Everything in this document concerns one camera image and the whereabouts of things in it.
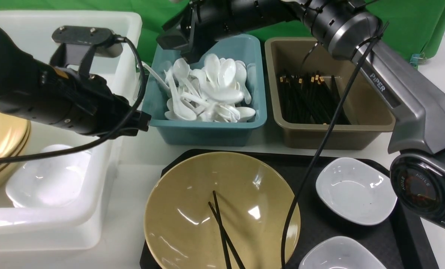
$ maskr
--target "brown plastic tub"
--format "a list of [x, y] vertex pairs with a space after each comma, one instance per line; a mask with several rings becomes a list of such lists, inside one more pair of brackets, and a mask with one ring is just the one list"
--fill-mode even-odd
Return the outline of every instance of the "brown plastic tub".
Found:
[[[314, 38], [277, 37], [265, 43], [274, 119], [284, 130], [284, 143], [289, 148], [317, 148], [328, 128], [328, 125], [322, 124], [288, 123], [282, 118], [279, 102], [276, 75], [284, 70], [296, 73], [315, 42]], [[332, 59], [322, 46], [318, 46], [306, 60], [301, 73], [319, 71], [324, 75], [334, 75], [342, 95], [354, 67], [349, 61]], [[352, 125], [336, 125], [325, 146], [326, 149], [363, 149], [380, 133], [393, 131], [395, 118], [361, 74], [352, 85], [344, 111]]]

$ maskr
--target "white spoon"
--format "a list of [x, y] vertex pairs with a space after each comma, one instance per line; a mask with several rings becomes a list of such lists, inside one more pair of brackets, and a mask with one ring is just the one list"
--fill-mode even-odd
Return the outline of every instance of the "white spoon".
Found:
[[218, 74], [219, 88], [236, 88], [236, 62], [233, 59], [227, 59], [221, 65]]
[[[203, 107], [203, 111], [207, 112], [207, 111], [211, 111], [214, 110], [214, 107], [212, 107], [213, 104], [215, 103], [210, 103], [207, 102], [199, 97], [196, 97], [194, 95], [191, 95], [187, 92], [183, 93], [181, 95], [181, 97], [186, 98], [192, 102], [195, 102], [196, 104], [200, 105], [199, 107], [196, 108], [197, 111], [195, 111], [195, 113], [197, 114], [199, 112], [199, 109], [201, 109], [201, 107]], [[233, 106], [231, 105], [221, 105], [221, 104], [216, 104], [216, 112], [217, 114], [219, 114], [222, 118], [230, 120], [231, 116], [236, 119], [234, 122], [238, 121], [239, 119], [241, 119], [241, 114], [240, 112]]]
[[[187, 106], [188, 108], [190, 108], [191, 110], [195, 110], [196, 108], [188, 101], [186, 101], [185, 99], [181, 99], [181, 102], [183, 103], [183, 105]], [[168, 107], [168, 109], [170, 111], [173, 111], [173, 99], [169, 98], [168, 101], [166, 102], [166, 106]]]
[[173, 97], [174, 114], [176, 114], [178, 118], [185, 121], [195, 121], [196, 114], [193, 112], [193, 110], [191, 110], [181, 102], [180, 95], [178, 94], [178, 90], [176, 89], [176, 83], [173, 79], [173, 71], [171, 69], [166, 72], [166, 78], [168, 78], [171, 96]]
[[149, 73], [156, 78], [156, 81], [163, 87], [163, 90], [165, 91], [166, 95], [168, 97], [171, 97], [171, 90], [169, 89], [168, 85], [164, 82], [164, 80], [156, 73], [156, 71], [153, 70], [149, 65], [147, 65], [145, 62], [141, 61], [141, 64], [144, 68], [146, 68]]
[[228, 121], [227, 119], [224, 119], [223, 117], [216, 115], [214, 117], [214, 122], [215, 123], [229, 123], [230, 121]]
[[236, 109], [241, 113], [241, 118], [238, 120], [240, 123], [245, 123], [246, 121], [252, 119], [255, 116], [255, 110], [250, 107], [236, 107]]
[[248, 64], [246, 71], [248, 72], [248, 83], [254, 87], [254, 92], [257, 90], [257, 70], [255, 64]]
[[172, 98], [169, 98], [166, 101], [166, 107], [168, 108], [169, 111], [173, 111], [173, 99]]
[[246, 64], [243, 61], [236, 61], [237, 64], [241, 64], [242, 66], [244, 66], [244, 68], [246, 68]]
[[216, 54], [211, 53], [204, 58], [204, 67], [209, 83], [211, 83], [212, 87], [216, 88], [219, 69], [221, 68], [221, 62]]
[[193, 80], [191, 81], [191, 84], [193, 85], [194, 90], [197, 91], [197, 93], [199, 94], [199, 96], [200, 96], [202, 99], [205, 99], [205, 100], [208, 99], [208, 97], [201, 91], [201, 85], [200, 85], [200, 83], [199, 83], [199, 79], [197, 79], [197, 78], [193, 79]]
[[176, 60], [174, 62], [173, 72], [174, 72], [174, 75], [176, 76], [176, 79], [178, 80], [178, 82], [180, 84], [183, 84], [186, 87], [188, 87], [188, 89], [190, 90], [190, 92], [192, 94], [194, 94], [196, 96], [199, 95], [199, 93], [194, 89], [191, 82], [188, 80], [188, 76], [190, 75], [191, 68], [183, 58], [179, 58], [178, 60]]
[[176, 114], [173, 111], [164, 112], [164, 116], [170, 121], [180, 121], [181, 120], [178, 116], [176, 116]]
[[200, 69], [194, 69], [194, 70], [191, 70], [190, 75], [192, 75], [193, 77], [197, 78], [197, 81], [199, 82], [199, 86], [200, 86], [199, 92], [200, 92], [201, 98], [202, 99], [207, 99], [207, 96], [201, 90], [202, 88], [206, 88], [207, 87], [208, 77], [206, 75], [206, 72], [204, 72], [203, 70], [200, 70]]
[[246, 80], [248, 79], [248, 72], [246, 68], [240, 63], [236, 63], [236, 81], [239, 83], [239, 90], [244, 94], [244, 102], [250, 104], [252, 102], [251, 94], [246, 88]]
[[182, 85], [178, 86], [178, 94], [181, 95], [184, 92], [184, 87]]
[[236, 108], [228, 105], [216, 107], [216, 113], [223, 119], [228, 120], [232, 123], [236, 123], [241, 119], [241, 113], [236, 110]]
[[243, 93], [239, 90], [221, 89], [217, 92], [205, 88], [202, 90], [210, 99], [222, 104], [235, 104], [244, 99]]
[[199, 116], [197, 116], [197, 120], [205, 121], [205, 122], [214, 121], [214, 118], [216, 116], [215, 107], [216, 107], [216, 103], [211, 103], [209, 105], [209, 107], [203, 113], [201, 113]]

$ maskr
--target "silver robotic arm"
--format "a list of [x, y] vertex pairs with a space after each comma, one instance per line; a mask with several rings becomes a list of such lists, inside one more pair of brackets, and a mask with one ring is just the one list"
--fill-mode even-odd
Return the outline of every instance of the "silver robotic arm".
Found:
[[[383, 27], [363, 0], [192, 0], [158, 36], [163, 49], [196, 62], [218, 40], [283, 21], [301, 21], [336, 60], [356, 64]], [[388, 152], [400, 201], [445, 228], [445, 93], [383, 41], [361, 72], [396, 118]]]

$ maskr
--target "white plastic bin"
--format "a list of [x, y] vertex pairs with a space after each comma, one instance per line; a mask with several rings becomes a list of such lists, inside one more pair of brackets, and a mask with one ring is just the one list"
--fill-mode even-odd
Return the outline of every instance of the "white plastic bin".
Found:
[[[112, 29], [137, 46], [141, 17], [129, 12], [96, 11], [5, 11], [0, 12], [0, 28], [15, 44], [34, 58], [48, 63], [58, 44], [52, 33], [62, 25]], [[137, 87], [134, 56], [127, 44], [118, 58], [95, 57], [91, 73], [108, 80], [113, 93], [133, 103]], [[94, 138], [42, 124], [32, 124], [28, 154], [47, 145], [81, 145]], [[88, 249], [98, 243], [108, 207], [122, 138], [93, 148], [81, 194], [60, 208], [12, 208], [4, 186], [0, 188], [0, 251]]]

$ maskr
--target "table surface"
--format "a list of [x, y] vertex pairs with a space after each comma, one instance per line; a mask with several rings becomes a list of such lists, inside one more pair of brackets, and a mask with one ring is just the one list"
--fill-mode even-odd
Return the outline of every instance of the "table surface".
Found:
[[[419, 70], [445, 92], [445, 36], [438, 54]], [[379, 136], [361, 151], [325, 150], [322, 155], [375, 160], [389, 167], [397, 154], [389, 155], [390, 133]], [[144, 245], [143, 217], [147, 198], [161, 170], [190, 146], [166, 145], [156, 129], [124, 139], [119, 173], [115, 179], [103, 234], [89, 250], [0, 253], [0, 269], [139, 269]], [[282, 134], [273, 119], [254, 131], [243, 148], [224, 148], [246, 152], [313, 155], [314, 150], [291, 149], [282, 144]], [[445, 269], [445, 230], [423, 221], [436, 260]]]

